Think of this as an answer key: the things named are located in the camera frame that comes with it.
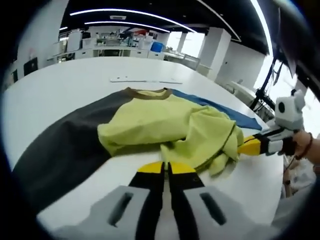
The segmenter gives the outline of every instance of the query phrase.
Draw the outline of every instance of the white table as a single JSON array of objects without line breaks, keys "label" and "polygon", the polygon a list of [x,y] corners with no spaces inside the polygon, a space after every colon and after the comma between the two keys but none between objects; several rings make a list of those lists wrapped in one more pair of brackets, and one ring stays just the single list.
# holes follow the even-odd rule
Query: white table
[{"label": "white table", "polygon": [[[150,80],[174,78],[183,81],[183,84],[109,82],[109,78],[118,75]],[[72,60],[35,71],[4,93],[2,137],[11,167],[46,127],[71,111],[126,87],[148,90],[164,87],[178,89],[255,117],[266,127],[263,121],[235,96],[181,64],[134,57]],[[243,132],[245,136],[249,136],[257,131],[243,129]],[[38,218],[49,230],[78,224],[88,216],[93,203],[118,185],[127,185],[143,164],[160,159],[159,151],[114,157],[73,191],[39,213]],[[280,199],[282,176],[282,157],[242,155],[232,173],[226,171],[222,176],[212,179],[208,172],[204,172],[200,178],[205,185],[216,186],[240,203],[252,220],[270,224]],[[157,228],[158,239],[163,238],[162,233],[169,232],[164,230],[169,223],[174,223],[173,216],[169,217],[166,213],[161,215]]]},{"label": "white table", "polygon": [[172,57],[172,58],[175,58],[175,59],[184,59],[184,56],[183,54],[181,53],[173,53],[173,52],[163,52],[165,56],[168,56],[168,57]]},{"label": "white table", "polygon": [[[251,89],[237,83],[234,81],[228,82],[225,85],[230,86],[234,89],[234,94],[236,97],[238,97],[243,103],[245,103],[247,106],[250,106],[253,100],[256,98],[256,93],[252,91]],[[275,116],[275,111],[269,107],[268,105],[263,105],[262,109],[259,111],[260,117],[263,118],[263,116],[267,114],[270,117]]]}]

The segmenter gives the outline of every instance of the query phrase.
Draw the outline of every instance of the black sleeve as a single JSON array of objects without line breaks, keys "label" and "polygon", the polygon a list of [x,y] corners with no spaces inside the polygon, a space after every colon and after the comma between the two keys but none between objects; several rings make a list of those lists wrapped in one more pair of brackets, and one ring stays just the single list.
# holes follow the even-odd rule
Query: black sleeve
[{"label": "black sleeve", "polygon": [[53,123],[28,146],[13,174],[36,214],[111,157],[99,142],[97,126],[108,123],[131,99],[119,91],[79,108]]}]

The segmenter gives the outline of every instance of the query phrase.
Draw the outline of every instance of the wrist bracelet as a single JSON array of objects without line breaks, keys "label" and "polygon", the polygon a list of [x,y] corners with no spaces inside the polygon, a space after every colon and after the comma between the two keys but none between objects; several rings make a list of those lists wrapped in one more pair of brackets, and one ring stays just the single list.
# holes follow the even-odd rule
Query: wrist bracelet
[{"label": "wrist bracelet", "polygon": [[308,151],[310,150],[311,146],[312,146],[312,143],[313,143],[313,140],[314,138],[312,137],[312,134],[311,132],[308,132],[309,135],[310,135],[310,142],[308,143],[308,145],[305,147],[303,153],[300,155],[300,156],[296,156],[295,159],[296,160],[300,160],[302,159],[305,155],[307,155]]}]

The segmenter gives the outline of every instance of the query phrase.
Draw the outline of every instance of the brown collar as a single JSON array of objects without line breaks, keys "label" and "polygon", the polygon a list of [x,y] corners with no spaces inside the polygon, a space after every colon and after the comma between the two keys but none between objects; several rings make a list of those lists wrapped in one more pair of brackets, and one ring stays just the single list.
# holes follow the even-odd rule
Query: brown collar
[{"label": "brown collar", "polygon": [[[136,99],[144,99],[144,100],[164,100],[167,99],[168,97],[170,97],[170,95],[172,94],[172,90],[169,88],[162,88],[159,90],[143,90],[143,89],[133,89],[130,87],[127,87],[124,90],[128,95],[136,98]],[[148,96],[148,95],[144,95],[142,93],[139,93],[139,91],[149,91],[149,92],[154,92],[154,93],[161,93],[163,91],[165,91],[164,94],[160,95],[160,96]]]}]

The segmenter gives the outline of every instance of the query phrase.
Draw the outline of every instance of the paper on table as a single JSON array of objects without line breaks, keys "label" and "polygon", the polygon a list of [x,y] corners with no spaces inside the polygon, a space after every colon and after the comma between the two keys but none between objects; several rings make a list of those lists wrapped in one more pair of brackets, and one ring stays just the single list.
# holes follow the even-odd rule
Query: paper on table
[{"label": "paper on table", "polygon": [[165,84],[182,84],[182,81],[174,79],[174,78],[161,78],[157,79],[156,77],[149,77],[148,79],[144,79],[140,76],[115,76],[109,79],[111,83],[125,83],[125,82],[139,82],[139,83],[165,83]]}]

